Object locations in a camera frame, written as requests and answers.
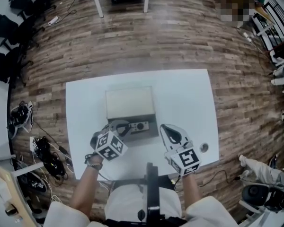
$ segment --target white shirt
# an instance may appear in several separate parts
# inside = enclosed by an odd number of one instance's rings
[[[144,207],[143,194],[137,185],[121,186],[114,190],[105,206],[106,219],[140,222],[138,212]],[[160,213],[165,218],[182,217],[181,203],[173,190],[160,188]],[[186,209],[186,220],[182,227],[237,227],[229,212],[214,197],[206,197]],[[44,227],[105,227],[90,222],[82,212],[62,203],[52,202],[45,219]]]

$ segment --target button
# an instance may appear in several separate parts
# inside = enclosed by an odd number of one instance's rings
[[[142,123],[138,123],[137,128],[138,128],[139,130],[143,130],[144,125],[143,125]]]

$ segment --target bracelet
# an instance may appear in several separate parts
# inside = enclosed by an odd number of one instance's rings
[[[94,152],[93,154],[88,154],[88,155],[86,155],[86,156],[85,156],[85,162],[84,162],[84,164],[86,164],[86,165],[88,165],[88,166],[90,166],[90,167],[96,169],[97,171],[100,171],[100,170],[102,169],[102,167],[103,167],[103,164],[102,164],[102,163],[91,163],[91,162],[90,162],[90,159],[91,159],[93,156],[95,156],[95,155],[97,155],[97,153],[95,153],[95,152]]]

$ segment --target white sleeve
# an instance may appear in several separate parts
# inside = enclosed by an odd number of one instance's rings
[[[238,224],[224,208],[224,206],[214,197],[206,197],[186,209],[187,224],[201,224],[201,226],[213,227],[237,227]]]
[[[60,202],[52,202],[48,210],[44,227],[104,227],[97,222],[90,222],[82,212]]]

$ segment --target black chair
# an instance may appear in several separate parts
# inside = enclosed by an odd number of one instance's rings
[[[35,16],[37,19],[39,16],[43,15],[43,20],[45,21],[44,12],[48,9],[55,9],[55,5],[51,5],[43,0],[9,0],[10,7],[12,9],[19,9],[17,16],[21,15],[23,20],[26,20],[26,16]]]
[[[21,64],[21,54],[20,46],[12,49],[6,55],[0,53],[0,81],[7,83],[9,78],[10,81],[14,81],[14,78],[20,78],[23,86],[26,86],[26,83],[21,76],[21,69],[29,63],[33,64],[33,62],[27,61],[26,63]]]
[[[34,14],[34,3],[32,2],[32,0],[9,0],[9,2],[10,8],[20,10],[17,16],[21,15],[23,20],[26,20],[24,13],[27,16],[31,16]]]
[[[28,46],[28,42],[32,41],[37,47],[39,46],[33,40],[33,36],[36,35],[40,30],[44,31],[43,27],[35,29],[35,18],[29,17],[18,26],[17,23],[10,20],[5,15],[0,14],[0,37],[4,38],[0,46],[4,45],[9,51],[11,48],[6,43],[9,40],[11,45],[21,44],[25,48]]]

